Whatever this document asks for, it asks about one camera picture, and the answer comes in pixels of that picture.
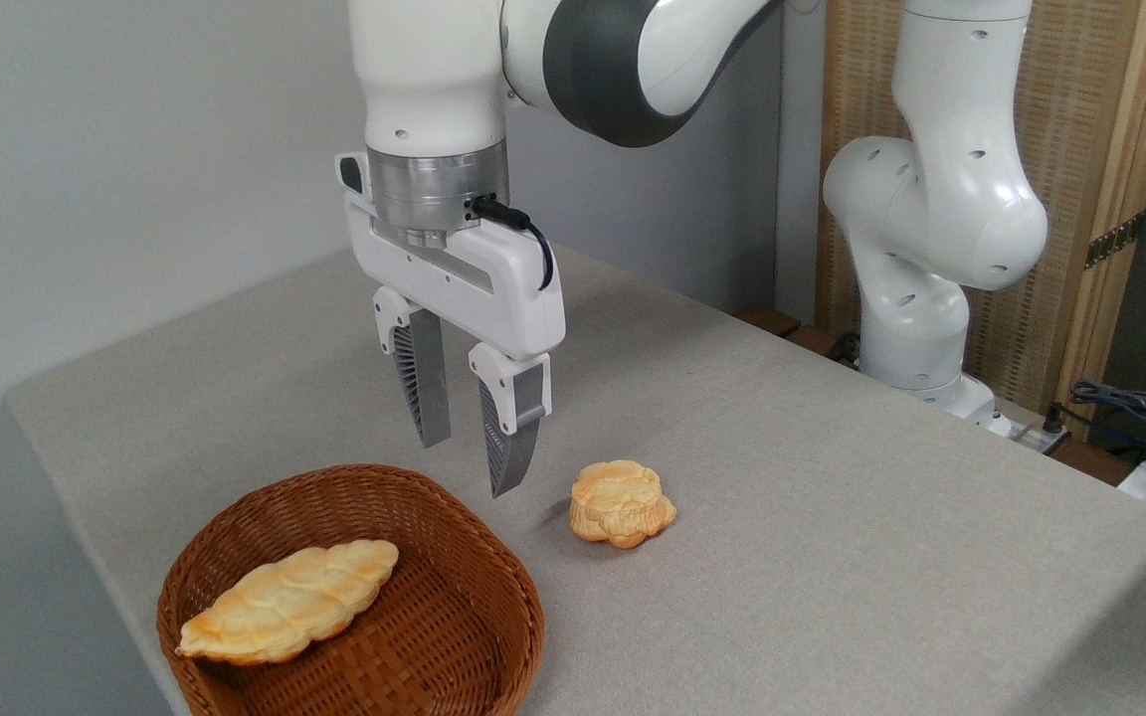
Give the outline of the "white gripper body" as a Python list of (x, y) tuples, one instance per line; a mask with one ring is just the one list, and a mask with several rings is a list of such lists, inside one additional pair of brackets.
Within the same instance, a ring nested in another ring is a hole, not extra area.
[(567, 335), (558, 268), (537, 242), (505, 225), (478, 221), (450, 233), (444, 247), (411, 244), (387, 225), (364, 189), (362, 154), (340, 154), (345, 217), (359, 266), (492, 348), (527, 361), (554, 351)]

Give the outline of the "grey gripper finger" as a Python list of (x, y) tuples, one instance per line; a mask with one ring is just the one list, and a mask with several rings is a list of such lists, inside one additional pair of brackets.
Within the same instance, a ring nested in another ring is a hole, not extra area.
[(527, 475), (540, 422), (554, 408), (550, 355), (515, 361), (479, 343), (469, 362), (480, 393), (490, 495), (499, 498)]
[(383, 353), (394, 357), (397, 379), (424, 448), (452, 436), (441, 318), (388, 286), (372, 296)]

